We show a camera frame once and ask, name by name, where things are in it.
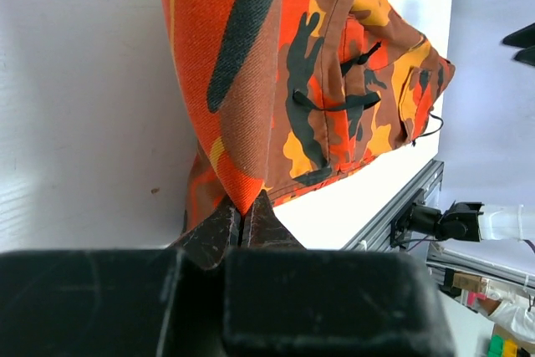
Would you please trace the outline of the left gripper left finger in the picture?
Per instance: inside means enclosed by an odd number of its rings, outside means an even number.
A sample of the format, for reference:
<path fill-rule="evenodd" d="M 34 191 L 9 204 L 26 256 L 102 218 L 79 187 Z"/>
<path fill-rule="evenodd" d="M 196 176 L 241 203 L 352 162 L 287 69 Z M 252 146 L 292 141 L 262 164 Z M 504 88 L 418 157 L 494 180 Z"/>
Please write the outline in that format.
<path fill-rule="evenodd" d="M 3 253 L 2 355 L 231 355 L 220 264 L 241 231 L 223 201 L 179 247 Z"/>

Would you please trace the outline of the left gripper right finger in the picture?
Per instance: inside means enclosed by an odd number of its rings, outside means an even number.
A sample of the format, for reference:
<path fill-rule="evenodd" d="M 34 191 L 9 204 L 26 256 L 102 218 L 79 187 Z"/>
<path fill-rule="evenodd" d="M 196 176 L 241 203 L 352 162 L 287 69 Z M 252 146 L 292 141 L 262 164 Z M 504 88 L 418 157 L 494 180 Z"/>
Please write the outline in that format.
<path fill-rule="evenodd" d="M 452 356 L 439 292 L 400 252 L 307 250 L 265 193 L 224 261 L 222 341 L 231 356 Z"/>

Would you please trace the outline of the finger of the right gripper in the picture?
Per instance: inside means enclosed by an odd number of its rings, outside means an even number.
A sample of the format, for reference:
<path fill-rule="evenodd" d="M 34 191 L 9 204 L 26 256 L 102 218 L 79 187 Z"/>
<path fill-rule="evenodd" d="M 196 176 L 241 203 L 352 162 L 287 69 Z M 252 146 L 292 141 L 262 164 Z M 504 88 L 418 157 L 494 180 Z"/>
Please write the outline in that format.
<path fill-rule="evenodd" d="M 524 48 L 514 55 L 514 60 L 521 64 L 535 67 L 535 47 Z"/>
<path fill-rule="evenodd" d="M 514 48 L 531 48 L 535 45 L 535 23 L 508 34 L 502 43 Z"/>

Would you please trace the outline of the orange camouflage trousers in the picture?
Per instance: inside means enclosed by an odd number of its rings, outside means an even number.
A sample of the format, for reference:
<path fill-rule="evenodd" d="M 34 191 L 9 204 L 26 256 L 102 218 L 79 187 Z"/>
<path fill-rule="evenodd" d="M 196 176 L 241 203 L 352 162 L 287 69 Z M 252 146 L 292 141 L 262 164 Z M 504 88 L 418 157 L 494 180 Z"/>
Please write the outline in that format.
<path fill-rule="evenodd" d="M 388 0 L 161 0 L 198 140 L 184 229 L 409 144 L 455 73 Z"/>

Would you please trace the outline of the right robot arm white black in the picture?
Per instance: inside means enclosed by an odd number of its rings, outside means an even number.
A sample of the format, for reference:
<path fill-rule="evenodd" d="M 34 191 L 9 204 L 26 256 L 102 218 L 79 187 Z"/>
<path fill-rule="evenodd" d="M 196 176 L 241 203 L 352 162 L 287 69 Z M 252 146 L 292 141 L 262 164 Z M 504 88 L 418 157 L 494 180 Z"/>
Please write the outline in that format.
<path fill-rule="evenodd" d="M 519 49 L 513 60 L 534 68 L 534 22 L 509 33 L 502 44 Z M 518 123 L 507 133 L 520 136 L 531 131 L 534 156 L 534 111 L 530 123 Z M 482 202 L 453 202 L 445 211 L 413 201 L 396 221 L 391 223 L 390 245 L 401 247 L 401 235 L 417 232 L 421 241 L 461 242 L 517 241 L 534 253 L 534 205 L 500 206 Z"/>

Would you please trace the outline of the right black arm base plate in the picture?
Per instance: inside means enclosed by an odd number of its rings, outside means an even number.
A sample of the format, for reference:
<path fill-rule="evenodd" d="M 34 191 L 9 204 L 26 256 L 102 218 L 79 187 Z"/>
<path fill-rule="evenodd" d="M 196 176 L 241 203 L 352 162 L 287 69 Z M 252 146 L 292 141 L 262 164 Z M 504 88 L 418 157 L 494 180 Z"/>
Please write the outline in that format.
<path fill-rule="evenodd" d="M 416 206 L 425 204 L 425 190 L 418 189 L 390 220 L 390 247 L 406 249 L 406 236 L 409 232 L 410 219 Z"/>

